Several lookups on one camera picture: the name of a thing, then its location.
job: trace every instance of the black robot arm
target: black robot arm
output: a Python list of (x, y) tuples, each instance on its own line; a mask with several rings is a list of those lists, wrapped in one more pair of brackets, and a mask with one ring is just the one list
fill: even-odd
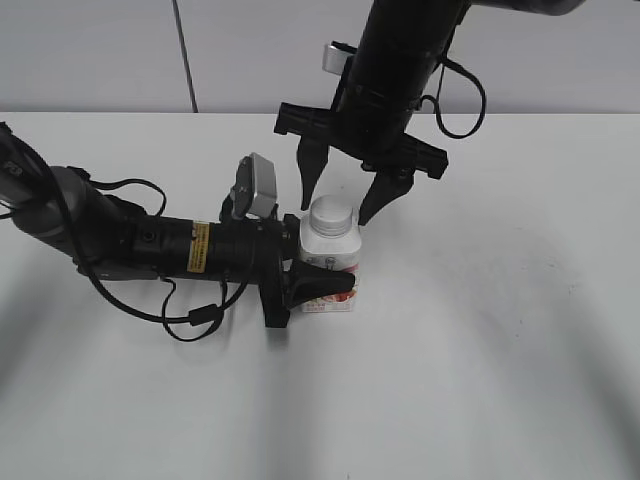
[(421, 171), (440, 179), (449, 161), (447, 153), (405, 133), (423, 100), (429, 77), (440, 64), (469, 78), (480, 90), (484, 117), (486, 95), (480, 82), (446, 57), (454, 31), (472, 4), (547, 15), (562, 15), (584, 0), (375, 0), (358, 48), (333, 42), (325, 49), (324, 69), (340, 75), (329, 109), (282, 104), (275, 126), (281, 135), (299, 135), (298, 166), (302, 177), (302, 209), (309, 207), (313, 190), (328, 163), (330, 147), (360, 160), (375, 172), (375, 180), (360, 208), (360, 224), (367, 222), (413, 186)]
[[(264, 191), (258, 191), (265, 184)], [(278, 219), (273, 165), (258, 155), (240, 162), (219, 223), (148, 215), (136, 204), (99, 191), (109, 185), (93, 182), (78, 168), (48, 167), (6, 124), (0, 124), (0, 201), (10, 209), (14, 224), (71, 256), (78, 271), (129, 314), (165, 326), (208, 322), (219, 326), (224, 311), (244, 288), (256, 284), (267, 327), (284, 328), (295, 306), (349, 292), (354, 286), (350, 273), (323, 270), (297, 259), (299, 220), (293, 215)], [(249, 219), (247, 214), (261, 216)], [(285, 270), (287, 260), (291, 266)], [(158, 278), (233, 282), (240, 287), (221, 305), (167, 319), (123, 304), (102, 285)]]

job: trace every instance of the black cable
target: black cable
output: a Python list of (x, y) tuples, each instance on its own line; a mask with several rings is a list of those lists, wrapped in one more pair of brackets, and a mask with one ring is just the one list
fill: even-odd
[(58, 205), (58, 209), (60, 210), (60, 215), (62, 217), (62, 223), (64, 225), (65, 232), (67, 233), (69, 242), (71, 243), (71, 246), (73, 248), (75, 259), (91, 284), (98, 291), (98, 293), (100, 293), (104, 297), (104, 299), (114, 307), (122, 310), (125, 313), (128, 313), (129, 315), (140, 318), (142, 320), (146, 320), (148, 322), (169, 324), (189, 323), (191, 320), (189, 317), (163, 319), (162, 317), (137, 310), (118, 300), (111, 294), (111, 292), (109, 292), (109, 290), (105, 288), (105, 286), (102, 284), (102, 282), (100, 282), (96, 273), (94, 272), (91, 263), (87, 259), (87, 255), (84, 252), (82, 243), (80, 242), (78, 234), (73, 225), (73, 219), (71, 218), (71, 213), (69, 212), (69, 207), (67, 206), (64, 194), (62, 193), (62, 190), (60, 190), (60, 185), (58, 185), (58, 181), (51, 171), (51, 168), (49, 167), (49, 165), (47, 165), (47, 162), (45, 162), (44, 159), (38, 154), (38, 152), (31, 148), (27, 143), (23, 142), (15, 136), (13, 136), (12, 139), (15, 142), (15, 145), (17, 145), (19, 149), (22, 150), (22, 153), (30, 157), (31, 161), (36, 163), (36, 165), (38, 166), (38, 170), (40, 170), (47, 183), (50, 184), (53, 197)]
[(160, 210), (158, 210), (155, 216), (159, 217), (164, 213), (165, 208), (167, 208), (167, 195), (164, 193), (164, 191), (155, 183), (152, 183), (149, 180), (145, 180), (143, 178), (127, 178), (125, 180), (120, 180), (119, 182), (108, 183), (96, 182), (94, 180), (88, 180), (88, 182), (92, 187), (104, 191), (118, 190), (119, 188), (126, 187), (127, 185), (144, 185), (145, 187), (149, 187), (162, 195), (162, 205), (160, 206)]
[(249, 285), (249, 282), (251, 281), (251, 276), (253, 275), (253, 268), (254, 268), (254, 265), (255, 265), (255, 261), (256, 261), (256, 244), (255, 244), (255, 240), (254, 240), (253, 245), (251, 247), (251, 260), (249, 260), (249, 266), (248, 266), (247, 272), (246, 272), (246, 274), (244, 276), (244, 280), (242, 280), (242, 283), (240, 283), (240, 285), (238, 286), (238, 289), (233, 293), (233, 295), (231, 296), (229, 301), (222, 303), (222, 305), (220, 306), (220, 308), (222, 308), (222, 310), (227, 310), (234, 303), (236, 303), (238, 301), (238, 299), (242, 296), (244, 291), (247, 289), (247, 286)]
[[(214, 334), (215, 332), (218, 331), (218, 329), (220, 328), (220, 326), (222, 325), (222, 321), (224, 320), (224, 314), (225, 312), (231, 308), (242, 296), (242, 294), (245, 292), (245, 290), (247, 289), (247, 286), (249, 285), (249, 282), (251, 281), (251, 276), (253, 275), (253, 269), (255, 266), (255, 258), (256, 258), (256, 245), (255, 242), (253, 242), (252, 247), (251, 247), (251, 259), (249, 260), (249, 266), (247, 267), (247, 271), (245, 273), (245, 276), (242, 280), (242, 282), (240, 283), (240, 285), (238, 286), (238, 288), (236, 289), (236, 291), (233, 293), (233, 295), (231, 296), (231, 298), (229, 298), (229, 300), (227, 300), (227, 294), (228, 294), (228, 285), (227, 285), (227, 280), (225, 277), (223, 277), (223, 279), (220, 281), (220, 288), (222, 290), (222, 301), (220, 302), (220, 307), (218, 307), (218, 309), (216, 310), (216, 314), (217, 316), (213, 315), (215, 317), (214, 321), (211, 323), (211, 325), (209, 326), (209, 328), (207, 330), (205, 330), (202, 334), (193, 337), (193, 338), (184, 338), (184, 337), (180, 337), (179, 335), (177, 335), (172, 329), (171, 326), (169, 324), (167, 324), (166, 322), (163, 322), (162, 326), (164, 327), (164, 330), (175, 340), (178, 340), (179, 342), (184, 342), (184, 343), (191, 343), (191, 342), (197, 342), (198, 340), (202, 340), (203, 338), (208, 337), (209, 335)], [(162, 303), (162, 312), (161, 312), (161, 316), (162, 318), (166, 318), (166, 314), (167, 314), (167, 305), (169, 304), (169, 300), (171, 299), (172, 295), (175, 293), (177, 285), (176, 282), (173, 281), (170, 278), (161, 278), (161, 280), (165, 283), (168, 283), (171, 285), (171, 291), (169, 292), (169, 294), (167, 295), (167, 297), (164, 299), (164, 302)]]
[(440, 68), (440, 80), (438, 80), (438, 92), (436, 93), (436, 100), (438, 101), (438, 103), (440, 103), (440, 95), (442, 94), (442, 87), (444, 85), (444, 72), (446, 70), (446, 67), (444, 66), (444, 64), (442, 64)]
[(444, 124), (444, 121), (442, 120), (442, 111), (440, 109), (440, 100), (439, 98), (435, 98), (432, 95), (424, 95), (421, 99), (420, 99), (420, 107), (422, 108), (422, 104), (425, 100), (429, 100), (434, 107), (435, 113), (436, 113), (436, 122), (438, 124), (438, 128), (440, 128), (440, 131), (442, 133), (444, 133), (447, 137), (449, 138), (454, 138), (456, 140), (462, 140), (463, 138), (467, 138), (470, 137), (471, 135), (475, 134), (480, 127), (482, 126), (482, 124), (484, 123), (484, 119), (485, 116), (487, 114), (487, 93), (484, 90), (484, 87), (482, 86), (482, 83), (480, 82), (480, 80), (471, 72), (469, 72), (467, 69), (465, 69), (462, 65), (454, 62), (453, 60), (447, 58), (447, 57), (443, 57), (442, 58), (442, 66), (443, 68), (449, 68), (450, 70), (453, 70), (454, 72), (456, 72), (459, 75), (462, 75), (463, 77), (467, 78), (468, 80), (471, 81), (471, 83), (473, 83), (476, 88), (478, 89), (478, 91), (480, 92), (480, 97), (482, 99), (482, 108), (480, 110), (480, 115), (478, 117), (478, 120), (476, 121), (476, 124), (473, 126), (473, 128), (465, 134), (457, 134), (457, 133), (453, 133), (451, 131), (449, 131), (447, 129), (447, 127)]
[[(171, 297), (173, 296), (173, 294), (176, 292), (177, 289), (177, 285), (176, 282), (170, 278), (162, 278), (161, 279), (164, 283), (168, 283), (171, 285), (171, 291), (169, 292), (169, 294), (167, 295), (167, 297), (164, 299), (164, 302), (162, 302), (162, 318), (166, 318), (167, 315), (167, 306), (169, 305), (169, 300), (171, 299)], [(220, 281), (220, 289), (222, 290), (222, 304), (224, 304), (226, 302), (227, 299), (227, 293), (229, 292), (229, 287), (227, 285), (227, 281), (225, 279)], [(220, 315), (218, 318), (216, 318), (211, 325), (209, 326), (209, 328), (207, 328), (203, 333), (201, 333), (200, 335), (197, 335), (193, 338), (184, 338), (184, 337), (180, 337), (179, 335), (177, 335), (172, 329), (171, 329), (171, 325), (168, 324), (167, 322), (163, 322), (162, 326), (164, 327), (165, 332), (167, 332), (169, 334), (169, 336), (171, 336), (171, 338), (173, 338), (174, 340), (178, 340), (179, 342), (182, 343), (193, 343), (193, 342), (197, 342), (199, 340), (202, 340), (210, 335), (213, 335), (215, 332), (218, 331), (218, 329), (220, 328), (220, 326), (222, 325), (222, 320), (224, 319), (224, 315)]]
[(184, 30), (182, 28), (182, 18), (180, 17), (180, 7), (178, 0), (172, 0), (173, 16), (176, 19), (176, 29), (178, 30), (178, 41), (180, 42), (180, 52), (182, 54), (182, 63), (187, 76), (187, 87), (189, 88), (189, 98), (191, 100), (191, 110), (198, 113), (198, 102), (196, 102), (196, 90), (193, 88), (193, 77), (191, 76), (191, 66), (189, 65), (189, 54), (187, 53), (187, 44), (184, 40)]

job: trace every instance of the bottle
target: bottle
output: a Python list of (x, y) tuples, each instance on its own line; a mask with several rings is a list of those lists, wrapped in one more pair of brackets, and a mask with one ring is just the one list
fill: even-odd
[(300, 259), (329, 270), (353, 273), (351, 292), (322, 297), (302, 305), (303, 312), (351, 312), (358, 291), (362, 238), (353, 207), (340, 197), (318, 198), (300, 222)]

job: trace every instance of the warning label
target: warning label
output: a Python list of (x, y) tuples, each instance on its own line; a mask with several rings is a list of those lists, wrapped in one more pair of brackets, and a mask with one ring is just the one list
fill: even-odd
[(209, 251), (210, 225), (205, 222), (193, 222), (191, 232), (191, 250), (187, 272), (204, 273), (207, 267), (207, 253)]

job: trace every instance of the table surface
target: table surface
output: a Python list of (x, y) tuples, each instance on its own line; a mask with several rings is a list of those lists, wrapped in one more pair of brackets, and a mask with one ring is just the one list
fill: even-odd
[[(256, 151), (299, 213), (297, 138), (271, 115), (0, 120), (52, 165), (157, 182), (182, 218), (217, 218)], [(640, 116), (410, 131), (449, 150), (446, 176), (363, 229), (356, 312), (296, 313), (286, 331), (264, 328), (251, 287), (216, 336), (178, 344), (1, 224), (0, 478), (639, 478)], [(371, 180), (334, 151), (317, 192), (357, 205)], [(167, 293), (110, 289), (148, 311)], [(218, 296), (182, 281), (170, 313)]]

